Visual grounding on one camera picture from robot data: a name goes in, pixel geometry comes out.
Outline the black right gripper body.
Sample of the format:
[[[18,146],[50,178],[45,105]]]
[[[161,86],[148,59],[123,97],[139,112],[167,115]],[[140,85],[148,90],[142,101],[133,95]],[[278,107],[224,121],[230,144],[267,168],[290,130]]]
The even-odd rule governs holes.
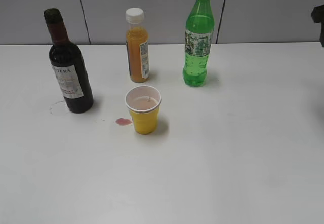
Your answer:
[[[314,23],[321,24],[319,42],[324,47],[324,5],[314,7],[311,17]]]

